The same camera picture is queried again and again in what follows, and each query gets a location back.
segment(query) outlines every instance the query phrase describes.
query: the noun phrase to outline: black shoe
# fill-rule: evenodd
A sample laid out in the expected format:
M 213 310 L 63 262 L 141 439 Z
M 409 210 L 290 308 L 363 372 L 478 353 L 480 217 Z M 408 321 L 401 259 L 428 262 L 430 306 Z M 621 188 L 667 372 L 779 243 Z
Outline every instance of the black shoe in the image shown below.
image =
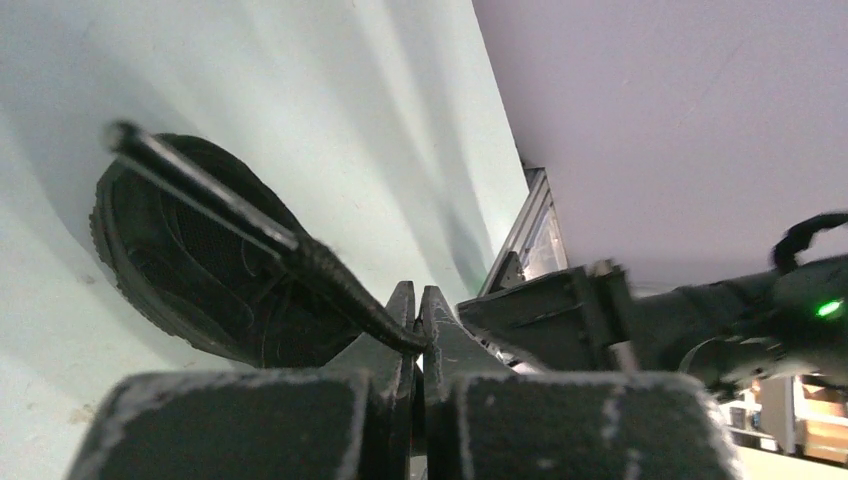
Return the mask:
M 294 215 L 222 148 L 162 135 L 281 225 Z M 127 300 L 197 349 L 256 367 L 325 364 L 360 333 L 268 254 L 115 161 L 97 184 L 91 232 Z

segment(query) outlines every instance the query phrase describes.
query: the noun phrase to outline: black cable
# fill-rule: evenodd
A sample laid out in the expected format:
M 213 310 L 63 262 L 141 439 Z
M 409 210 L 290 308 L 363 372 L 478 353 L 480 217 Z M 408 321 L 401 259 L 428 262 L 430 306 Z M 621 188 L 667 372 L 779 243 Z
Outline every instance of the black cable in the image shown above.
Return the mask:
M 786 232 L 786 236 L 775 245 L 771 260 L 781 275 L 785 275 L 798 268 L 796 255 L 810 248 L 813 236 L 822 231 L 830 230 L 848 223 L 848 212 L 831 212 L 816 215 L 813 218 L 793 226 Z

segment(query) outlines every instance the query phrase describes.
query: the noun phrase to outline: cardboard box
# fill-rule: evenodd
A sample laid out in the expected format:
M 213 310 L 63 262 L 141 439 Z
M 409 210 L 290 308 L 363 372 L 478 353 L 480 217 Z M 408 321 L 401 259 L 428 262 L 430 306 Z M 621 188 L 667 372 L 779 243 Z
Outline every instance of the cardboard box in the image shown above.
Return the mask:
M 805 400 L 805 404 L 810 412 L 845 417 L 842 403 Z M 804 434 L 804 454 L 839 463 L 848 461 L 848 427 L 807 420 Z

